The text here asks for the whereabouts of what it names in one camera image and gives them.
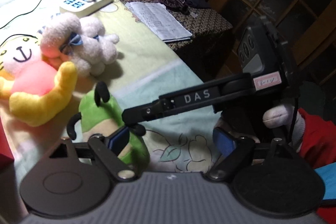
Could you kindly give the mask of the white gloved hand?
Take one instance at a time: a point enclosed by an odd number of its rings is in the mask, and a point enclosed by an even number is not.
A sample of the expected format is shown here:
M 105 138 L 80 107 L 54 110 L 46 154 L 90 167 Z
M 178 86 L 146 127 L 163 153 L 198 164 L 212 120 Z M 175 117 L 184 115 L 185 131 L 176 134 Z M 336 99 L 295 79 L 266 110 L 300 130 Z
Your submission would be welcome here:
M 296 114 L 296 118 L 291 137 L 291 146 L 296 152 L 299 152 L 302 146 L 306 124 L 298 110 L 294 110 L 294 106 L 285 103 L 273 107 L 264 113 L 262 120 L 268 128 L 286 126 L 290 129 L 294 114 Z

